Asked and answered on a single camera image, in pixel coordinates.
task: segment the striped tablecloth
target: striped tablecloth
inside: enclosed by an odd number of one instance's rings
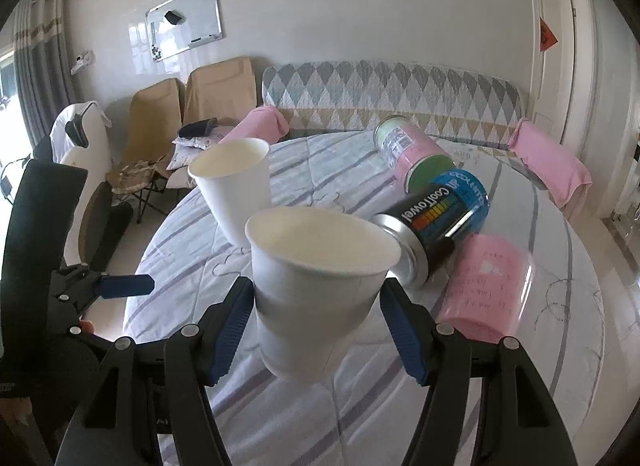
[[[604,348],[598,280],[582,243],[544,192],[507,163],[475,147],[444,142],[487,189],[484,232],[530,251],[537,272],[517,332],[559,408],[570,436],[580,428],[596,388]],[[372,132],[319,135],[271,149],[274,204],[334,208],[363,218],[398,198]],[[156,281],[147,297],[127,301],[125,333],[164,338],[196,322],[221,301],[239,274],[252,277],[251,254],[233,248],[196,189],[169,215],[138,268]],[[435,316],[445,271],[412,299]],[[260,358],[255,310],[227,374],[209,400],[233,464],[399,465],[427,389],[406,375],[376,302],[333,378],[315,385],[272,376]],[[479,411],[472,380],[457,464],[469,463]],[[165,464],[178,464],[169,436]]]

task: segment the spray can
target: spray can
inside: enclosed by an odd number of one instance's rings
[[[402,115],[387,117],[373,139],[405,193],[420,191],[436,176],[455,168],[444,150]]]
[[[489,212],[482,183],[465,170],[450,170],[422,191],[374,215],[371,222],[392,234],[402,256],[391,272],[407,289],[421,287]]]

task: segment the curtain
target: curtain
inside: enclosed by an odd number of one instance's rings
[[[15,9],[15,79],[32,147],[49,135],[58,114],[76,102],[64,7],[64,0],[20,0]]]

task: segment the pink towel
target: pink towel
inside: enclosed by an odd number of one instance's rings
[[[570,214],[573,217],[580,212],[592,182],[591,174],[569,150],[526,119],[521,119],[513,131],[509,148],[546,184],[558,208],[573,197],[577,204]]]
[[[259,106],[247,114],[221,141],[257,137],[275,144],[289,133],[289,123],[275,106]]]

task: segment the white wall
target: white wall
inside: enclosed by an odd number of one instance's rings
[[[588,205],[610,215],[620,198],[638,141],[636,40],[612,0],[593,0],[596,15],[596,89],[583,162],[593,186]]]
[[[531,0],[220,0],[226,38],[155,64],[145,12],[165,0],[69,0],[72,55],[93,49],[96,64],[76,76],[126,138],[135,91],[247,54],[260,72],[272,63],[380,59],[444,64],[530,85]]]

